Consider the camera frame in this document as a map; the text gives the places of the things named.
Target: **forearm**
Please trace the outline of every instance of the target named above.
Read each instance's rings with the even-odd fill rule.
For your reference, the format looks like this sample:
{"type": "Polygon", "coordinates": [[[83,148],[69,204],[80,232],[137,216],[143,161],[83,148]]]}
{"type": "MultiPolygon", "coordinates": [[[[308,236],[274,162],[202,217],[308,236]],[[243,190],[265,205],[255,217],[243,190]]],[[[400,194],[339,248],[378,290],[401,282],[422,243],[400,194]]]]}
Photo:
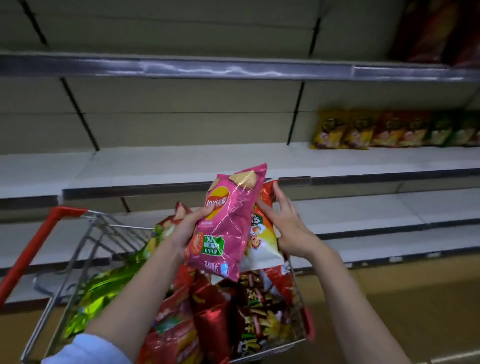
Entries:
{"type": "Polygon", "coordinates": [[[134,362],[182,260],[174,242],[164,240],[85,333],[110,341],[134,362]]]}
{"type": "Polygon", "coordinates": [[[319,241],[310,261],[325,293],[346,361],[410,364],[411,361],[361,293],[338,253],[319,241]]]}

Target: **person's right arm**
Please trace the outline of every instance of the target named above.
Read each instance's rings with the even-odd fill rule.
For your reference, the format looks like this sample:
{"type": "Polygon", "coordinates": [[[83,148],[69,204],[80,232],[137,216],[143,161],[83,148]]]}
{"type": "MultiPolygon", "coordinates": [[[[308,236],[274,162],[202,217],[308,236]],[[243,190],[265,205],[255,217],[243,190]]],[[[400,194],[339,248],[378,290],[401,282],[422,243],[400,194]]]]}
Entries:
{"type": "Polygon", "coordinates": [[[274,190],[280,212],[260,199],[257,205],[280,231],[280,248],[290,255],[307,259],[315,269],[346,361],[350,364],[411,364],[361,293],[340,255],[305,227],[295,206],[276,183],[274,190]]]}

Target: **person's right hand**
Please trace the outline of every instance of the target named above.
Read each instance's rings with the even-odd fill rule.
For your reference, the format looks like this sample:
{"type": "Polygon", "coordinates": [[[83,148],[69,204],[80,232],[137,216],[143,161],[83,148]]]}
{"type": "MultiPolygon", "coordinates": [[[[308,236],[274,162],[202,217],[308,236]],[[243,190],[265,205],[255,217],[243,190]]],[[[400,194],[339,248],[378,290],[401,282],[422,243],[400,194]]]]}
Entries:
{"type": "Polygon", "coordinates": [[[280,212],[273,210],[260,198],[257,198],[256,203],[282,234],[278,238],[280,249],[290,255],[310,259],[315,247],[321,243],[320,239],[300,220],[293,202],[285,196],[276,182],[273,189],[280,204],[280,212]]]}

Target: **person's left arm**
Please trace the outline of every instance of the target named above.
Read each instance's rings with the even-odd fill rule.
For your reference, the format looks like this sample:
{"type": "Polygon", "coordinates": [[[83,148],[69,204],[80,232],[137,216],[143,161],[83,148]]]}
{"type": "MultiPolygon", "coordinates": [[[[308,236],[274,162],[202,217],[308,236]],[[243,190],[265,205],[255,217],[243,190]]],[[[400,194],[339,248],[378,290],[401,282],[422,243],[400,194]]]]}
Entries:
{"type": "Polygon", "coordinates": [[[196,222],[212,212],[213,207],[202,207],[188,214],[100,316],[87,325],[84,334],[43,362],[125,363],[128,358],[134,363],[183,262],[196,222]]]}

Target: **person's left hand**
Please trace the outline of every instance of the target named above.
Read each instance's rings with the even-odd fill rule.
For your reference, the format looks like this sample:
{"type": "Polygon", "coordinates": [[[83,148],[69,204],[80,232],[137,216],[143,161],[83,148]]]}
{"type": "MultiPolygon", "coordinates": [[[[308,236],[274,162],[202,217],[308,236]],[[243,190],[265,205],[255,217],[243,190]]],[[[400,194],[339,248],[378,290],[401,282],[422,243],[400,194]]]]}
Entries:
{"type": "Polygon", "coordinates": [[[173,233],[167,239],[172,241],[175,246],[185,249],[190,241],[190,238],[192,237],[193,229],[195,229],[197,221],[210,214],[214,208],[215,205],[204,206],[190,214],[187,214],[182,222],[175,227],[173,233]]]}

